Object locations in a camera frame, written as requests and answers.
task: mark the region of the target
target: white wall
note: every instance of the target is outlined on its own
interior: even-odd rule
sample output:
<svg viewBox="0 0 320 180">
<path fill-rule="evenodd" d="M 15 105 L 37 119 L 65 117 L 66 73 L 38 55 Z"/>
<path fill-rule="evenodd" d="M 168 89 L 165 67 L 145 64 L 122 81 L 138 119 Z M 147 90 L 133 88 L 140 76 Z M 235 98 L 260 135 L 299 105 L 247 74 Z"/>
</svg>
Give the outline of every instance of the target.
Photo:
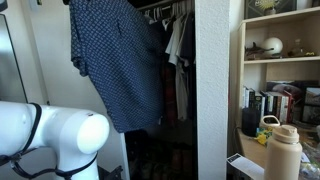
<svg viewBox="0 0 320 180">
<path fill-rule="evenodd" d="M 47 95 L 38 53 L 33 40 L 33 32 L 30 24 L 24 19 L 20 1 L 9 0 L 8 9 L 1 13 L 7 19 L 27 99 L 29 102 L 44 104 L 47 101 Z"/>
<path fill-rule="evenodd" d="M 195 6 L 199 179 L 226 179 L 229 1 Z"/>
<path fill-rule="evenodd" d="M 230 99 L 236 99 L 236 76 L 237 76 L 237 63 L 238 58 L 238 28 L 244 16 L 244 1 L 231 0 L 230 1 Z M 228 156 L 235 153 L 232 143 L 234 141 L 234 128 L 235 128 L 235 108 L 234 103 L 230 102 L 229 111 L 229 133 L 228 133 Z"/>
</svg>

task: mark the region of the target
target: blue shirt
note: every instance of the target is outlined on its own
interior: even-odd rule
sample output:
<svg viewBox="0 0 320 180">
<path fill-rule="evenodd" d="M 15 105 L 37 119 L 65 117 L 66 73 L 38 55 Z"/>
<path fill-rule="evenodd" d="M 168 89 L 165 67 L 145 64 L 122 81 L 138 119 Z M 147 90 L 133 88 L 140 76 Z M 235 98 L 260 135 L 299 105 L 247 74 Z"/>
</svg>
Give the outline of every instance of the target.
<svg viewBox="0 0 320 180">
<path fill-rule="evenodd" d="M 126 0 L 70 1 L 71 60 L 89 76 L 115 129 L 155 124 L 163 114 L 160 36 Z"/>
</svg>

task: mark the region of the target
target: hanging clothes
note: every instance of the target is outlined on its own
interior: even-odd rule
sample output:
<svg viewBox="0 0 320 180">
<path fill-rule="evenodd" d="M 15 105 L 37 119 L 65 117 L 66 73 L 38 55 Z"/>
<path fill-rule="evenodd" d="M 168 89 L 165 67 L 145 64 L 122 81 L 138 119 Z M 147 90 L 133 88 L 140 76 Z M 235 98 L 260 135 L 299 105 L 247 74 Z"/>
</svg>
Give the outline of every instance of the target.
<svg viewBox="0 0 320 180">
<path fill-rule="evenodd" d="M 161 42 L 127 0 L 70 1 L 71 60 L 89 76 L 119 133 L 163 114 Z"/>
</svg>

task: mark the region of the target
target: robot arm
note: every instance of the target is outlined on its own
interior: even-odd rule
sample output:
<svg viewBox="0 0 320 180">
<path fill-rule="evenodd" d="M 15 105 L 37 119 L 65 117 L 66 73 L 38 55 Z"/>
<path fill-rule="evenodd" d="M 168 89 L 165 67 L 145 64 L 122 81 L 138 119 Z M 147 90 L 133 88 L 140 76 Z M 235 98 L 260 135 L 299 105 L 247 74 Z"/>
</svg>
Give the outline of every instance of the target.
<svg viewBox="0 0 320 180">
<path fill-rule="evenodd" d="M 108 120 L 89 110 L 40 107 L 41 118 L 28 149 L 53 148 L 57 156 L 57 169 L 64 172 L 84 167 L 93 161 L 108 138 Z M 1 101 L 0 114 L 0 155 L 11 156 L 25 147 L 37 110 L 32 104 Z M 96 160 L 74 174 L 72 179 L 99 179 Z"/>
</svg>

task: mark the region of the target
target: water bottle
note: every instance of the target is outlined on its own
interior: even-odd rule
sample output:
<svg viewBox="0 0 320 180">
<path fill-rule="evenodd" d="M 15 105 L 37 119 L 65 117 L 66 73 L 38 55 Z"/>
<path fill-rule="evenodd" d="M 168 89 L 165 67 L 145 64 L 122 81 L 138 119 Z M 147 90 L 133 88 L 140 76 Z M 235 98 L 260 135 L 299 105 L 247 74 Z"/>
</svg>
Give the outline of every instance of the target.
<svg viewBox="0 0 320 180">
<path fill-rule="evenodd" d="M 268 139 L 265 180 L 298 180 L 302 154 L 297 128 L 282 125 Z"/>
</svg>

